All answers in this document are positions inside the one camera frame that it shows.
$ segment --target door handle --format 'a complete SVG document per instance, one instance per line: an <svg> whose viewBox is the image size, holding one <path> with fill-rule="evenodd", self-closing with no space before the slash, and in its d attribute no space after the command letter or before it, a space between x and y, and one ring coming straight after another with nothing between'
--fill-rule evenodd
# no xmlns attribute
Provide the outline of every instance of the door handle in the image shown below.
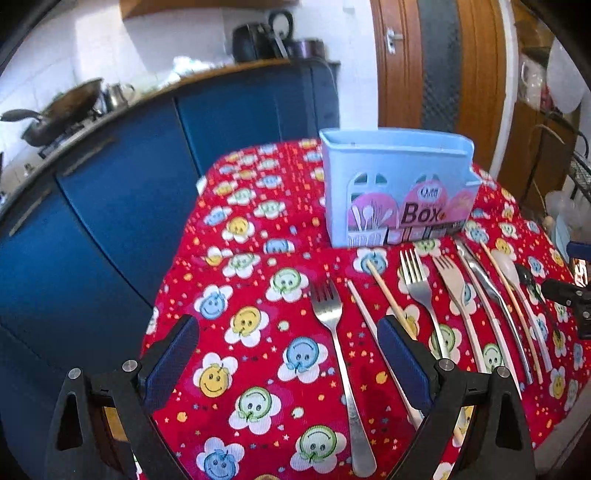
<svg viewBox="0 0 591 480"><path fill-rule="evenodd" d="M72 175L76 170L78 170L78 168L80 168L82 165L84 165L84 163L86 163L92 157L94 157L96 154L98 154L102 150L104 150L105 147L107 147L108 145L111 145L112 143L115 143L115 142L116 142L115 138L113 138L113 137L107 138L104 142L98 144L95 148L86 152L78 160L76 160L72 165L70 165L67 169L65 169L62 176L68 177L69 175Z"/></svg>
<svg viewBox="0 0 591 480"><path fill-rule="evenodd" d="M23 224L27 221L27 219L31 216L31 214L35 211L35 209L37 207L39 207L39 205L41 205L41 202L43 200L45 200L46 197L50 193L51 193L51 188L45 190L41 195L39 195L39 198L31 204L31 206L27 209L27 211L22 214L22 216L17 220L17 222L14 224L14 226L10 229L10 231L8 232L8 236L14 236L16 234L16 232L18 232L18 229L23 226Z"/></svg>
<svg viewBox="0 0 591 480"><path fill-rule="evenodd" d="M396 41L404 40L404 35L396 33L393 28L386 30L386 48L390 55L396 55Z"/></svg>

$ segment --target screw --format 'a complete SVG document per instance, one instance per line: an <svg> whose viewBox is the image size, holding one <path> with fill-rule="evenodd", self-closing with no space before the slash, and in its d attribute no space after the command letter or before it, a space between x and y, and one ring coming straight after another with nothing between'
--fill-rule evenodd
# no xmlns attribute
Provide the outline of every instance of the screw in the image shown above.
<svg viewBox="0 0 591 480"><path fill-rule="evenodd" d="M502 376L503 378L509 378L509 376L511 375L511 372L509 372L509 369L507 367L503 367L503 365L501 365L500 367L498 367L496 369L496 372Z"/></svg>
<svg viewBox="0 0 591 480"><path fill-rule="evenodd" d="M78 367L76 367L68 372L68 377L71 380L75 380L76 378L78 378L80 376L81 373L82 373L82 370L80 370Z"/></svg>
<svg viewBox="0 0 591 480"><path fill-rule="evenodd" d="M439 360L439 367L446 372L450 372L455 367L455 364L449 358L442 358Z"/></svg>
<svg viewBox="0 0 591 480"><path fill-rule="evenodd" d="M121 368L124 372L132 372L138 368L138 363L135 360L127 360Z"/></svg>

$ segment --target black spoon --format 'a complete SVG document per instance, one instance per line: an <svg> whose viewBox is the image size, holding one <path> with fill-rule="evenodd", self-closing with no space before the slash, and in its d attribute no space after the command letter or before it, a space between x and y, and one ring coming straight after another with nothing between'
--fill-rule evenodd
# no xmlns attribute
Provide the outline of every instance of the black spoon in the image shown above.
<svg viewBox="0 0 591 480"><path fill-rule="evenodd" d="M554 315L552 315L552 312L546 305L542 295L540 295L540 292L538 292L538 284L535 282L532 272L519 263L515 263L515 268L517 269L517 275L519 276L519 283L531 289L531 291L534 293L534 297L543 305L544 311L546 312L546 317L548 317L548 320L550 323L552 323L552 330L554 330L555 334L559 335L560 330L558 329L558 323L556 323L556 320L554 320Z"/></svg>

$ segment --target black appliance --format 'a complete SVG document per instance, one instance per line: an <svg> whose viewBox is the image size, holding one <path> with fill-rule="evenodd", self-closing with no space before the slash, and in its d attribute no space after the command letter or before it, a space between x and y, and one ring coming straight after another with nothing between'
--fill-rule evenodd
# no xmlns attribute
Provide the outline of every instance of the black appliance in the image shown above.
<svg viewBox="0 0 591 480"><path fill-rule="evenodd" d="M288 31L276 32L273 23L278 17L285 17ZM293 36L294 19L287 10L269 15L268 23L248 23L237 27L232 34L232 54L237 63L247 61L287 58L284 40Z"/></svg>

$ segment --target red tablecloth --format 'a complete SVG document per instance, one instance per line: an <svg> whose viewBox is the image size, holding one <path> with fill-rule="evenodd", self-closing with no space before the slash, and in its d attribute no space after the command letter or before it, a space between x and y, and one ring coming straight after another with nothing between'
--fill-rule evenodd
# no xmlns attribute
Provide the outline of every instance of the red tablecloth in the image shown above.
<svg viewBox="0 0 591 480"><path fill-rule="evenodd" d="M187 221L159 292L144 349L163 338L183 313L195 315L201 328L198 348L170 400L154 414L168 445L195 479L353 475L336 355L308 298L310 283L326 277L334 279L345 304L339 338L378 463L372 478L383 478L394 467L414 435L385 362L344 284L346 279L355 283L375 320L386 313L386 299L362 268L361 259L369 251L330 247L318 145L316 140L266 145L220 159L207 175L206 191ZM520 217L511 194L485 172L479 174L485 182L467 238L497 287L504 292L474 241L483 239L506 251L530 268L538 282L549 277L570 281L540 228ZM428 270L433 306L446 326L451 357L463 369L476 369L464 324L431 260L440 252L457 260L453 243L444 238L415 245ZM430 347L431 320L407 294L398 272L400 248L408 245L371 251L384 259L384 280L414 321L418 339ZM549 326L535 297L529 293L529 298L534 313ZM465 303L483 348L496 343L472 286ZM548 305L557 314L563 337L547 339L554 369L544 373L542 385L524 386L511 332L506 321L501 323L534 447L572 407L589 376L591 358L590 346L577 339L570 314ZM450 440L436 480L446 478L458 451Z"/></svg>

